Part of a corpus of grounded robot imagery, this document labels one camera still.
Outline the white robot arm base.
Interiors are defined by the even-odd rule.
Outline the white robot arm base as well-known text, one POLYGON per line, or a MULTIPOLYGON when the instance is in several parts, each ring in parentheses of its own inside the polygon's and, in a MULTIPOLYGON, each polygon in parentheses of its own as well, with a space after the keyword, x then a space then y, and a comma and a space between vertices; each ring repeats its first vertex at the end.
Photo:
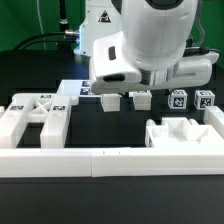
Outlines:
POLYGON ((121 30, 122 0, 85 0, 85 18, 79 26, 77 59, 92 56, 93 43, 121 30))

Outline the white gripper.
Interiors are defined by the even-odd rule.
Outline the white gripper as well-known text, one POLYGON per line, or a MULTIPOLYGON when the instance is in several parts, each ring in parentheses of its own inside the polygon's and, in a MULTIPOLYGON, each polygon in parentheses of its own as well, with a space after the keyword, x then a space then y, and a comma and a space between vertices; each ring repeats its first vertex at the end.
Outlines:
POLYGON ((94 94, 177 89, 209 82, 214 49, 188 47, 167 37, 137 37, 122 32, 96 40, 89 64, 94 94))

